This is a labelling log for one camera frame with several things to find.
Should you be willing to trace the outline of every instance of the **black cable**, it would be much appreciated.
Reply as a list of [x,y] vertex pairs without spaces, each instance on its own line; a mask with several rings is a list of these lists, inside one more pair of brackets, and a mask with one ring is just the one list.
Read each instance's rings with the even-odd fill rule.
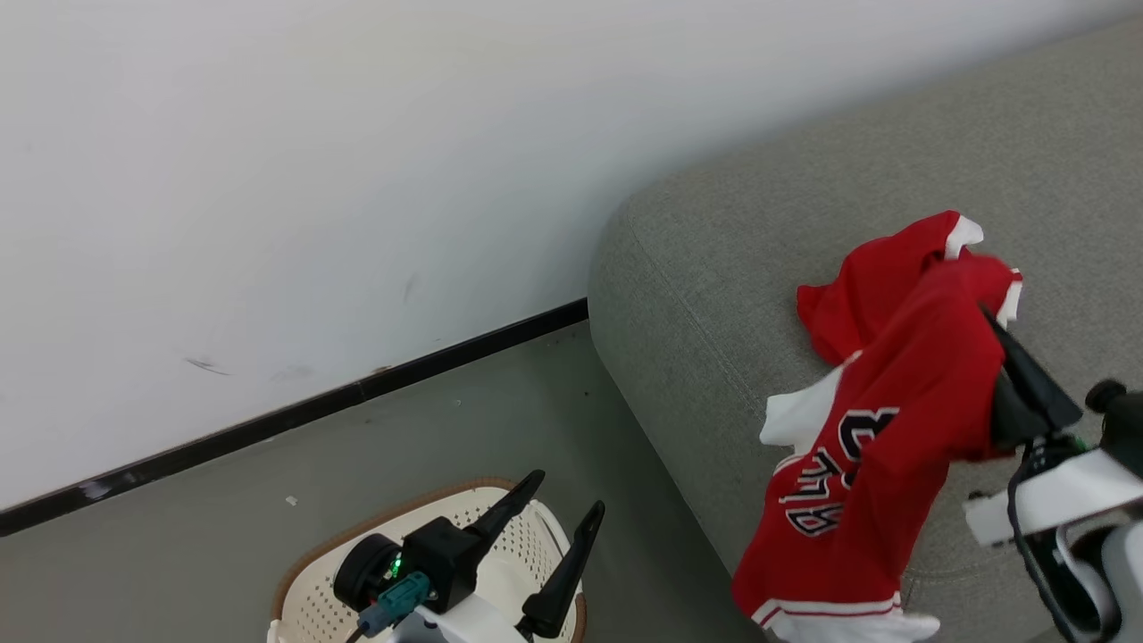
[[1024,461],[1020,464],[1016,474],[1008,481],[1008,522],[1012,524],[1013,540],[1016,542],[1016,549],[1020,550],[1021,557],[1024,558],[1024,569],[1028,570],[1028,576],[1036,584],[1036,590],[1040,593],[1040,601],[1044,602],[1044,605],[1048,609],[1048,613],[1052,614],[1052,621],[1056,624],[1056,629],[1060,630],[1060,634],[1068,643],[1077,643],[1071,634],[1071,627],[1068,626],[1068,618],[1064,616],[1063,608],[1060,606],[1056,597],[1048,589],[1047,580],[1040,572],[1040,565],[1034,562],[1032,549],[1028,546],[1028,541],[1024,540],[1024,533],[1020,530],[1020,516],[1016,514],[1016,488],[1020,487],[1020,483],[1024,482],[1024,476],[1036,459],[1041,458],[1046,453],[1046,450],[1033,453],[1032,445],[1028,445],[1024,449]]

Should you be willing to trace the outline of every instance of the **black baseboard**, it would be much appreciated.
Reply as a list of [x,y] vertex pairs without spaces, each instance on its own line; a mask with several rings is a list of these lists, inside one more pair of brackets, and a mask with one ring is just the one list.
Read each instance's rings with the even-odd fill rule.
[[525,319],[518,324],[505,327],[407,364],[374,373],[352,385],[279,409],[166,453],[17,505],[0,512],[0,537],[11,536],[215,458],[233,453],[331,413],[570,327],[586,318],[588,299],[580,299]]

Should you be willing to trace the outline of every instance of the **gray floor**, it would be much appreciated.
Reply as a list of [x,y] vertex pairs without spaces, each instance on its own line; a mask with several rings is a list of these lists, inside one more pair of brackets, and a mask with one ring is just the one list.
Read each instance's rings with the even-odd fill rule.
[[533,468],[565,527],[607,503],[590,641],[764,640],[583,324],[0,540],[0,641],[265,641],[274,588],[311,547]]

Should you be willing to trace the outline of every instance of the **sofa cushion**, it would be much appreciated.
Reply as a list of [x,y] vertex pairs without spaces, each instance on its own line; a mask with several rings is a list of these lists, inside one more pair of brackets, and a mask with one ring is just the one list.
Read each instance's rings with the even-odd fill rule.
[[[758,442],[766,397],[828,372],[794,289],[944,209],[984,227],[974,250],[1022,270],[1012,331],[1074,399],[1108,376],[1143,385],[1143,21],[708,162],[609,223],[597,348],[728,570],[786,455]],[[938,641],[1049,627],[1020,561],[978,547],[960,509],[1013,471],[956,466],[917,544],[903,594],[943,619]]]

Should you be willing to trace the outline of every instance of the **sofa seam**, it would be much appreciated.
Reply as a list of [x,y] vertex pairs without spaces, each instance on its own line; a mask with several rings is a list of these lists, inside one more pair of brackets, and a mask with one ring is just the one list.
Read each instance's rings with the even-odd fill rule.
[[722,351],[719,349],[719,347],[714,344],[714,341],[709,337],[706,330],[700,323],[698,318],[695,315],[694,311],[682,298],[682,296],[678,292],[674,286],[671,283],[671,280],[666,278],[663,267],[658,264],[655,257],[652,256],[649,251],[647,251],[647,247],[644,244],[642,239],[639,238],[639,232],[636,231],[636,227],[629,219],[628,215],[625,212],[621,214],[620,218],[626,226],[628,232],[630,232],[631,239],[636,242],[636,246],[639,248],[639,251],[642,252],[644,257],[647,259],[647,263],[650,264],[655,275],[657,275],[658,280],[663,283],[663,287],[666,289],[668,295],[676,303],[679,304],[679,306],[682,308],[685,313],[684,315],[687,318],[688,323],[698,333],[698,337],[702,339],[703,345],[714,354],[716,362],[718,363],[719,369],[722,371],[722,375],[727,378],[727,383],[732,386],[732,388],[735,389],[740,399],[742,399],[746,403],[746,407],[750,408],[751,416],[753,416],[754,419],[758,420],[759,423],[765,423],[766,415],[765,412],[761,411],[760,401],[756,395],[751,393],[750,387],[746,386],[746,383],[745,380],[743,380],[742,375],[738,373],[738,371],[734,368],[734,365],[730,364],[730,362],[726,359],[726,355],[722,353]]
[[974,574],[965,574],[958,577],[945,577],[945,578],[918,578],[916,576],[908,577],[913,581],[914,585],[954,585],[965,580],[973,580],[976,578],[984,578],[989,576],[988,572],[978,572]]
[[903,609],[903,610],[909,609],[909,604],[910,604],[910,602],[912,602],[913,594],[916,593],[917,586],[919,585],[917,582],[917,579],[912,579],[912,578],[902,578],[901,579],[901,584],[902,585],[905,585],[906,581],[909,582],[909,586],[906,588],[904,588],[905,589],[905,595],[901,597],[901,609]]

